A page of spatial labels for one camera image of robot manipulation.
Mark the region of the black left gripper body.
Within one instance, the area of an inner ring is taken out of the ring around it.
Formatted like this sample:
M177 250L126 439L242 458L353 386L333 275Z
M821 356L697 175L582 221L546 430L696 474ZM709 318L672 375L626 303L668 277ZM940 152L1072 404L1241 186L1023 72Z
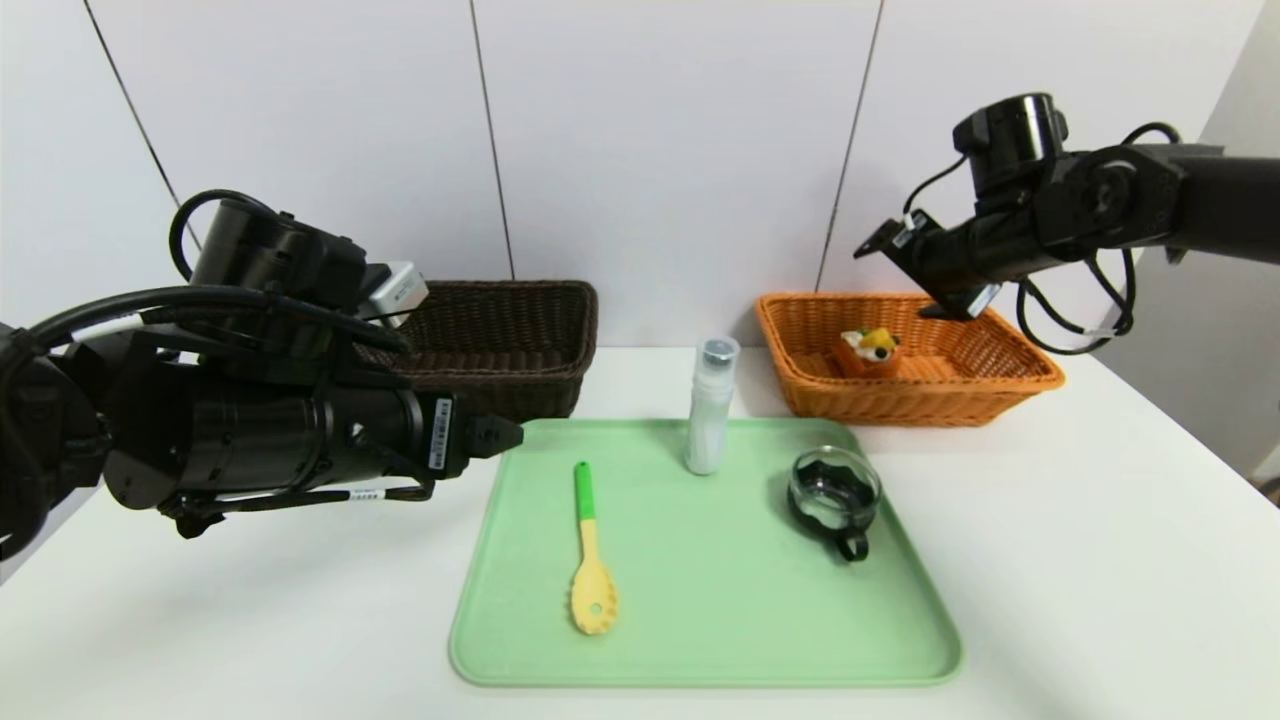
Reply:
M332 455L351 478L457 477L468 462L454 439L460 410L451 393L338 387L332 391Z

